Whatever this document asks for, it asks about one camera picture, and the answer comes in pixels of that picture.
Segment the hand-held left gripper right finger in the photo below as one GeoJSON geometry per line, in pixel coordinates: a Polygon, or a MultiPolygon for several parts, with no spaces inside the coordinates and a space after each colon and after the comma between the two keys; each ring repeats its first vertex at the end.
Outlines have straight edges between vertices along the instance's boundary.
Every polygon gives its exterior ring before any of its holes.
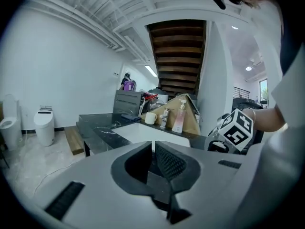
{"type": "Polygon", "coordinates": [[[192,188],[201,174],[201,167],[194,158],[160,141],[155,142],[155,156],[159,170],[170,185],[166,218],[175,224],[191,216],[180,207],[175,195],[192,188]]]}

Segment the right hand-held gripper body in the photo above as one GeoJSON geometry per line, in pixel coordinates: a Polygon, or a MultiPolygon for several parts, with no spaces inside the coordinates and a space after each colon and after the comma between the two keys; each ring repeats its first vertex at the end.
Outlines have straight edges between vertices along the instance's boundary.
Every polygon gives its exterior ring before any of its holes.
{"type": "Polygon", "coordinates": [[[204,149],[212,152],[245,155],[262,141],[263,132],[254,129],[253,120],[239,109],[217,119],[217,126],[205,140],[204,149]]]}

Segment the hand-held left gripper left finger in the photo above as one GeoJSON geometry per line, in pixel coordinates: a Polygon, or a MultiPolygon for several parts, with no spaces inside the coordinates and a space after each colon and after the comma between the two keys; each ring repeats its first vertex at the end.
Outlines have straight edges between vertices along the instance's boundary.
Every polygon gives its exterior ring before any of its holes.
{"type": "Polygon", "coordinates": [[[125,192],[139,196],[153,196],[153,189],[147,185],[152,162],[152,143],[138,143],[137,147],[116,158],[111,166],[114,182],[125,192]]]}

